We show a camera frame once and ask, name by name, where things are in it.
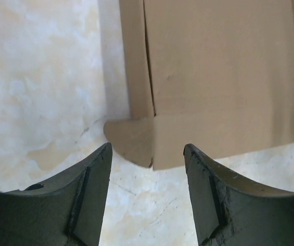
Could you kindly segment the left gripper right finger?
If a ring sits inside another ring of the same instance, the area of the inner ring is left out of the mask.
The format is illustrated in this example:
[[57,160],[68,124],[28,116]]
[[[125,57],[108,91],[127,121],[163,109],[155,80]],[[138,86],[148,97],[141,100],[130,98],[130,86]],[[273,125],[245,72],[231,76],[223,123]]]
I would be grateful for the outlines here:
[[294,245],[294,192],[251,180],[184,148],[199,245]]

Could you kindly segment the brown cardboard box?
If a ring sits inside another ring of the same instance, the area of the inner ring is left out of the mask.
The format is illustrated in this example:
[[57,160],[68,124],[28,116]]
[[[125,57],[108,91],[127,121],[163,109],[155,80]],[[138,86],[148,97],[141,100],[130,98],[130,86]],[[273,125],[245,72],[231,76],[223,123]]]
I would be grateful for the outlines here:
[[182,165],[294,143],[294,1],[120,1],[131,118],[104,134],[128,161]]

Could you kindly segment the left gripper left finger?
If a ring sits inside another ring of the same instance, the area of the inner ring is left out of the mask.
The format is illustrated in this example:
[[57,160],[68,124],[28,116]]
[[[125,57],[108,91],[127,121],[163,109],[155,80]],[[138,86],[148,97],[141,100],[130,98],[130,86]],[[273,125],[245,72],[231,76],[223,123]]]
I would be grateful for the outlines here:
[[25,190],[0,192],[0,245],[98,245],[111,163],[106,143]]

